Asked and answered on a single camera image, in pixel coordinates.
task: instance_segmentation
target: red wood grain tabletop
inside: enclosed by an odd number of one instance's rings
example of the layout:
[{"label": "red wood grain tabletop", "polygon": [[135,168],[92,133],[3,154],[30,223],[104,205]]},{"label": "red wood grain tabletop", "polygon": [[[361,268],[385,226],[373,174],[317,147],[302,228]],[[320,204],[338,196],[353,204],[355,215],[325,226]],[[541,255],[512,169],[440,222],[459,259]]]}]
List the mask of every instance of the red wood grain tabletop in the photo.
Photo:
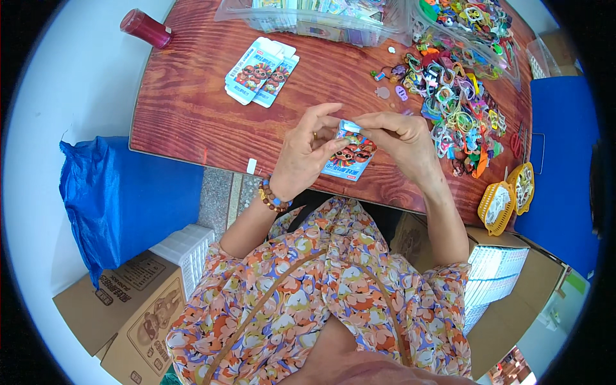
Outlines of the red wood grain tabletop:
[{"label": "red wood grain tabletop", "polygon": [[[464,223],[478,226],[482,223],[477,206],[486,186],[504,178],[505,166],[511,172],[521,164],[509,149],[510,137],[517,135],[520,122],[529,129],[527,158],[530,156],[532,77],[525,48],[535,38],[520,16],[503,1],[501,4],[513,16],[512,31],[521,47],[522,90],[518,92],[506,79],[484,81],[484,85],[506,118],[507,134],[498,140],[505,152],[490,162],[479,179],[454,177],[451,161],[441,160]],[[254,174],[263,176],[274,169],[285,132],[295,127],[309,106],[344,103],[334,115],[347,119],[367,112],[407,109],[419,115],[420,96],[410,95],[403,102],[394,94],[393,84],[386,79],[377,83],[370,76],[371,70],[401,63],[408,52],[405,46],[387,40],[380,47],[359,48],[289,33],[267,35],[296,47],[301,58],[274,104],[270,108],[241,105],[226,94],[224,78],[264,33],[242,20],[214,22],[218,5],[218,1],[177,0],[169,13],[165,25],[172,28],[174,37],[167,49],[153,49],[148,60],[133,117],[132,150],[243,173],[248,160],[254,158]],[[396,54],[387,51],[389,46]],[[388,87],[391,96],[378,98],[374,93],[377,86]],[[406,180],[384,151],[376,152],[357,182],[321,174],[312,188],[425,212],[417,186]],[[514,220],[515,213],[508,230],[513,229]]]}]

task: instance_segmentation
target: yellow plastic basket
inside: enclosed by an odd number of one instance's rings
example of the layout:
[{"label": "yellow plastic basket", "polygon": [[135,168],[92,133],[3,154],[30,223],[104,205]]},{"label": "yellow plastic basket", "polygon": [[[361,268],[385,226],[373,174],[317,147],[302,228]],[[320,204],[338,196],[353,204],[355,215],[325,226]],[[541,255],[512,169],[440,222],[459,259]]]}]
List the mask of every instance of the yellow plastic basket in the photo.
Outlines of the yellow plastic basket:
[{"label": "yellow plastic basket", "polygon": [[[498,218],[494,223],[487,224],[485,223],[485,215],[488,213],[488,208],[494,199],[494,194],[498,186],[503,186],[509,192],[509,198],[511,200],[505,205],[505,209],[498,214]],[[481,198],[481,202],[477,208],[477,214],[484,223],[485,228],[488,229],[488,235],[501,235],[505,231],[505,227],[507,227],[507,223],[509,222],[509,218],[511,218],[511,213],[513,213],[515,205],[516,201],[513,197],[511,185],[504,180],[499,183],[493,183],[485,189],[484,197]]]},{"label": "yellow plastic basket", "polygon": [[[526,167],[530,168],[530,175],[531,175],[530,184],[532,185],[533,189],[530,191],[529,200],[527,200],[526,203],[524,203],[524,205],[518,209],[517,203],[516,203],[516,199],[517,199],[516,182],[517,182],[517,177],[520,175],[522,170]],[[516,167],[511,172],[511,174],[507,177],[507,183],[511,185],[511,190],[513,191],[513,197],[514,197],[513,208],[514,210],[516,210],[516,214],[522,215],[526,213],[530,209],[530,202],[533,200],[533,196],[535,195],[535,171],[533,170],[532,163],[526,162]]]}]

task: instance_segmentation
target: floral dress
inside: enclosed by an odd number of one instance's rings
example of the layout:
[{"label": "floral dress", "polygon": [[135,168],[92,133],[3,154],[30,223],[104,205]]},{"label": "floral dress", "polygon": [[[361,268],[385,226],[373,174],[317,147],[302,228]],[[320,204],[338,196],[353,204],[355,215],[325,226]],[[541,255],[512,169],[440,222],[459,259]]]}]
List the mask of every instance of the floral dress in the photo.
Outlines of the floral dress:
[{"label": "floral dress", "polygon": [[298,371],[328,317],[358,351],[442,375],[471,375],[464,287],[471,266],[419,274],[389,254],[372,218],[333,197],[287,233],[299,209],[244,259],[218,243],[193,298],[166,341],[184,384],[276,384]]}]

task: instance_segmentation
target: finger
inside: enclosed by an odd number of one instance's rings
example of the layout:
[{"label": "finger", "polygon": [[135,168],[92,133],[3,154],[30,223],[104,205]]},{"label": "finger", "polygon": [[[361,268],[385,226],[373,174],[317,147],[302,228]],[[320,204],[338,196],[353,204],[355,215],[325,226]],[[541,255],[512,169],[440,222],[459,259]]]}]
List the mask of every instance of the finger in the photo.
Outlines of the finger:
[{"label": "finger", "polygon": [[338,128],[338,125],[340,124],[340,119],[339,118],[335,118],[333,116],[321,116],[318,120],[317,120],[317,124],[315,124],[313,131],[317,132],[318,130],[320,130],[323,127],[328,127],[328,128]]},{"label": "finger", "polygon": [[413,118],[417,116],[405,116],[399,113],[384,111],[362,115],[354,119],[355,123],[366,129],[382,128],[394,131],[401,140],[411,139],[420,122]]},{"label": "finger", "polygon": [[400,145],[399,139],[392,137],[387,131],[383,131],[380,128],[362,129],[359,133],[390,154],[396,146]]},{"label": "finger", "polygon": [[322,145],[326,144],[327,140],[325,139],[317,139],[315,141],[312,142],[312,151],[316,150],[317,148],[321,147]]},{"label": "finger", "polygon": [[323,127],[320,130],[318,130],[316,132],[317,134],[317,139],[325,139],[325,141],[334,139],[334,136],[336,135],[336,132],[338,130],[335,128],[331,128],[331,127]]},{"label": "finger", "polygon": [[324,103],[309,107],[299,121],[299,126],[306,129],[312,129],[319,118],[327,116],[330,113],[334,113],[340,108],[342,108],[342,103]]},{"label": "finger", "polygon": [[306,115],[312,115],[320,118],[321,116],[329,115],[330,113],[338,111],[342,108],[342,106],[342,103],[323,103],[314,105],[306,110]]},{"label": "finger", "polygon": [[322,166],[325,165],[327,160],[334,155],[337,151],[342,150],[344,147],[351,144],[349,139],[341,138],[341,139],[333,139],[329,140],[325,144],[323,144],[318,149],[314,150],[310,156],[317,159],[319,164]]}]

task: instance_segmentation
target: beaded bracelet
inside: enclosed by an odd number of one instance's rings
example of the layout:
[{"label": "beaded bracelet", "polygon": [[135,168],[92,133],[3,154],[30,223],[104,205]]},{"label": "beaded bracelet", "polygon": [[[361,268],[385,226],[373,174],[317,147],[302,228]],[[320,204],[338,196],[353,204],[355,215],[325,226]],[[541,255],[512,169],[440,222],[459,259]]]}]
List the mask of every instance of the beaded bracelet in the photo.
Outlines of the beaded bracelet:
[{"label": "beaded bracelet", "polygon": [[289,202],[283,202],[278,199],[274,195],[274,193],[272,193],[272,190],[269,187],[269,181],[271,177],[272,175],[269,174],[265,177],[265,179],[260,181],[259,198],[263,201],[263,203],[267,205],[267,207],[269,207],[270,210],[274,210],[277,213],[282,213],[284,210],[288,209],[291,206],[293,200],[290,200]]}]

